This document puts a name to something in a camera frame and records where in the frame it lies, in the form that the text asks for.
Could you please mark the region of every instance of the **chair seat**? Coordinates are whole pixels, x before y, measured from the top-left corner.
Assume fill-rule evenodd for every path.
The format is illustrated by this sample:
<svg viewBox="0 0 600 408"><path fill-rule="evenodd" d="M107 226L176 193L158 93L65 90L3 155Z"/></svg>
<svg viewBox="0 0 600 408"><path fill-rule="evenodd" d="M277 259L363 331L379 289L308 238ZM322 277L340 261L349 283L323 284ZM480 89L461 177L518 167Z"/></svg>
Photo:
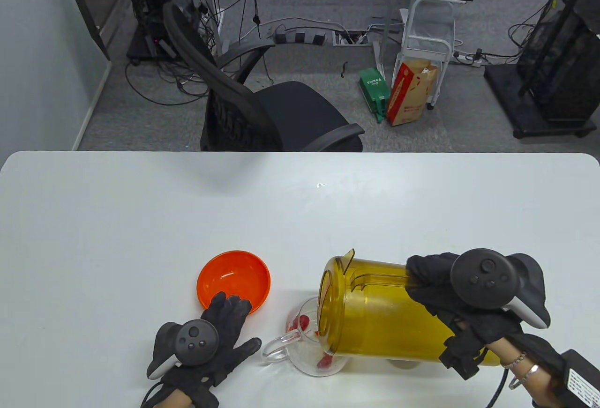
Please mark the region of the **chair seat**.
<svg viewBox="0 0 600 408"><path fill-rule="evenodd" d="M257 91L255 96L275 123L283 151L301 151L322 134L348 125L336 107L301 82L284 82ZM362 141L354 136L328 151L362 152Z"/></svg>

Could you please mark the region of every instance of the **bracelet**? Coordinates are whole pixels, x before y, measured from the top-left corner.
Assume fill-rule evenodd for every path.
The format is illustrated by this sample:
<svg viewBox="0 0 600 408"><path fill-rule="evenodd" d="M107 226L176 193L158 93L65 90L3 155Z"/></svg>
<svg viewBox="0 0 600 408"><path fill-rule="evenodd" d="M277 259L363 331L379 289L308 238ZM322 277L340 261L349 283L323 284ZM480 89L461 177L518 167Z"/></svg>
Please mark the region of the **bracelet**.
<svg viewBox="0 0 600 408"><path fill-rule="evenodd" d="M502 366L504 369L512 369L513 367L515 367L517 364L519 364L521 361L523 361L525 359L525 357L527 356L527 352L521 352L521 354L519 355L519 357L513 361L512 363L509 363L506 366Z"/></svg>
<svg viewBox="0 0 600 408"><path fill-rule="evenodd" d="M529 372L527 372L525 374L525 376L523 378L516 378L514 377L512 379L512 381L510 381L510 383L508 384L508 388L509 389L516 389L517 387L521 386L523 383L525 383L525 381L532 375L535 374L535 372L538 371L538 369L540 369L540 366L538 366L537 364L534 364L533 367L529 370Z"/></svg>

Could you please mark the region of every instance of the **red fruit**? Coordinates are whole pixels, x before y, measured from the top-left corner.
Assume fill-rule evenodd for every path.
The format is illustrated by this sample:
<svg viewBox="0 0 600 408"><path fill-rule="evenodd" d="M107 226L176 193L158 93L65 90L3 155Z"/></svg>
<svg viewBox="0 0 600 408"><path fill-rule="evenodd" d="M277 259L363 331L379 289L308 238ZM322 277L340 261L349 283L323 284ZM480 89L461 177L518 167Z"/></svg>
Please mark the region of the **red fruit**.
<svg viewBox="0 0 600 408"><path fill-rule="evenodd" d="M292 325L287 329L288 332L295 330L296 328L298 328L298 316L296 316L294 318L294 320L292 320Z"/></svg>
<svg viewBox="0 0 600 408"><path fill-rule="evenodd" d="M300 316L300 328L302 328L302 331L305 331L308 328L308 325L310 324L310 318L306 315L303 314L302 316ZM298 316L296 316L294 318L294 320L292 320L292 325L287 329L287 332L289 333L292 330L296 330L298 328Z"/></svg>
<svg viewBox="0 0 600 408"><path fill-rule="evenodd" d="M334 357L332 357L331 355L327 355L327 354L323 355L323 357L321 358L321 361L319 361L317 363L317 369L321 369L321 370L329 369L332 361L334 361Z"/></svg>
<svg viewBox="0 0 600 408"><path fill-rule="evenodd" d="M302 329L302 331L305 331L308 328L309 324L310 319L308 318L308 316L306 316L305 314L300 316L300 328Z"/></svg>

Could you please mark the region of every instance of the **chair armrest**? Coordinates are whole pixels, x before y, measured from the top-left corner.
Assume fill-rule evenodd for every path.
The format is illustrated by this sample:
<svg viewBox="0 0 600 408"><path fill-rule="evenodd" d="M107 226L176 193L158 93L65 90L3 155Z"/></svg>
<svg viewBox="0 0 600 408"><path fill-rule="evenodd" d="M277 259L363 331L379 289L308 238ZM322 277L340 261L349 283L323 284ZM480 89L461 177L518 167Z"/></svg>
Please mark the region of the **chair armrest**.
<svg viewBox="0 0 600 408"><path fill-rule="evenodd" d="M358 124L348 124L346 126L338 127L337 129L333 129L326 134L322 134L307 145L302 152L322 152L327 147L330 147L340 141L347 140L352 136L358 136L359 134L363 134L365 131Z"/></svg>
<svg viewBox="0 0 600 408"><path fill-rule="evenodd" d="M265 51L271 47L274 47L275 43L272 39L262 39L258 41L246 41L234 44L229 48L227 52L223 55L216 57L215 61L217 62L217 67L219 69L223 69L225 65L228 65L234 59L241 57L242 55L246 55L249 52L257 51L259 49L264 49Z"/></svg>

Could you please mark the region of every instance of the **white table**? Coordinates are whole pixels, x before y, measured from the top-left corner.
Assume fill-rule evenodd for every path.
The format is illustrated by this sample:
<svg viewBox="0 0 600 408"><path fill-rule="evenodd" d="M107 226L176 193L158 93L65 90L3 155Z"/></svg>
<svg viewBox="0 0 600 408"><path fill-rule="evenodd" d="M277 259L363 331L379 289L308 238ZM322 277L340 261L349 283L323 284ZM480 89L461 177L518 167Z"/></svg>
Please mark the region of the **white table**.
<svg viewBox="0 0 600 408"><path fill-rule="evenodd" d="M351 247L526 252L546 275L542 335L600 365L599 187L585 155L18 153L0 171L0 406L137 408L158 327L199 316L197 275L231 249L270 267L240 338L264 341ZM310 378L255 356L215 393L223 408L482 407L500 377L360 359ZM531 405L506 388L496 406Z"/></svg>

